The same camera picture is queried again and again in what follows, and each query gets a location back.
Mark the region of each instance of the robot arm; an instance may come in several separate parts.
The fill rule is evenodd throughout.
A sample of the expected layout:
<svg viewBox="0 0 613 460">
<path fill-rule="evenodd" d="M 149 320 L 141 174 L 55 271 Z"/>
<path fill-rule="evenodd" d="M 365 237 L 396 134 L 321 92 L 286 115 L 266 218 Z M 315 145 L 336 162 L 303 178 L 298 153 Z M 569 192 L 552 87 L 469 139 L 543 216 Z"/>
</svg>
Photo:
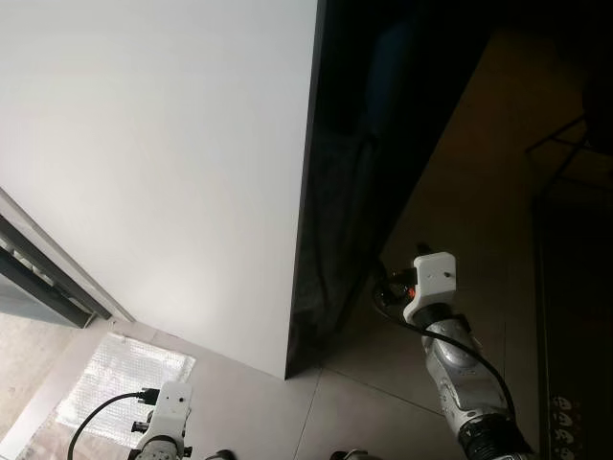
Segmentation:
<svg viewBox="0 0 613 460">
<path fill-rule="evenodd" d="M 411 302 L 402 315 L 420 330 L 444 335 L 479 352 L 468 322 L 452 311 L 456 261 L 446 252 L 417 257 L 402 275 Z M 375 287 L 375 300 L 391 291 Z M 532 453 L 514 421 L 511 399 L 480 360 L 437 338 L 424 336 L 426 367 L 441 398 L 443 414 L 469 460 L 519 458 Z"/>
<path fill-rule="evenodd" d="M 128 460 L 175 460 L 192 456 L 192 448 L 186 448 L 183 442 L 191 399 L 192 387 L 187 383 L 164 383 L 148 421 L 132 425 L 132 432 L 144 434 Z"/>
</svg>

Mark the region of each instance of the floor tile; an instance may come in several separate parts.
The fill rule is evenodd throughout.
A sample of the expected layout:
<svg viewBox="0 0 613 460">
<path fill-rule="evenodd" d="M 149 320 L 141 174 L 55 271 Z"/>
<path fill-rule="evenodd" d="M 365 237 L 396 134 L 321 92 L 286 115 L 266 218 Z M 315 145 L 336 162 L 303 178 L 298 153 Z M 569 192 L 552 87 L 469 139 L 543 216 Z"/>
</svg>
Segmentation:
<svg viewBox="0 0 613 460">
<path fill-rule="evenodd" d="M 186 435 L 194 457 L 227 448 L 249 460 L 294 457 L 319 369 L 283 381 L 166 333 L 151 343 L 196 358 Z"/>
<path fill-rule="evenodd" d="M 324 370 L 296 458 L 356 448 L 385 460 L 464 458 L 443 416 Z"/>
<path fill-rule="evenodd" d="M 0 313 L 0 439 L 77 332 L 66 326 Z"/>
<path fill-rule="evenodd" d="M 460 290 L 457 311 L 463 312 L 484 356 L 504 372 L 505 296 L 496 290 Z M 343 336 L 324 366 L 408 402 L 441 413 L 439 394 L 425 368 L 420 337 L 391 324 L 371 306 L 370 287 L 360 296 Z"/>
<path fill-rule="evenodd" d="M 123 334 L 149 342 L 155 332 L 149 326 L 115 318 L 98 319 L 87 329 L 74 330 L 63 353 L 57 354 L 46 378 L 0 441 L 0 456 L 14 459 L 28 445 L 36 430 L 68 395 L 105 334 Z"/>
</svg>

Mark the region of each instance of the tiled floor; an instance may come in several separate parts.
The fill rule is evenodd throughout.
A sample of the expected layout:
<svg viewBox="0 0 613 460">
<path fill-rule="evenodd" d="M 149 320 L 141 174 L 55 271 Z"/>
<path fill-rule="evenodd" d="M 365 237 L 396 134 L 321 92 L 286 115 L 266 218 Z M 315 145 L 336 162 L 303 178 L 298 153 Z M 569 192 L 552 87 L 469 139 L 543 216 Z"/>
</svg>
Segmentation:
<svg viewBox="0 0 613 460">
<path fill-rule="evenodd" d="M 504 372 L 535 448 L 530 204 L 539 175 L 523 149 L 580 112 L 580 77 L 550 41 L 495 34 L 382 254 L 390 269 L 409 265 L 421 241 L 457 256 L 458 308 Z M 245 460 L 321 460 L 356 447 L 387 460 L 462 458 L 419 338 L 379 319 L 369 303 L 365 289 L 321 369 L 286 382 L 144 326 L 94 324 L 71 342 L 0 454 L 15 457 L 110 328 L 197 358 L 187 441 L 198 458 L 229 448 Z"/>
</svg>

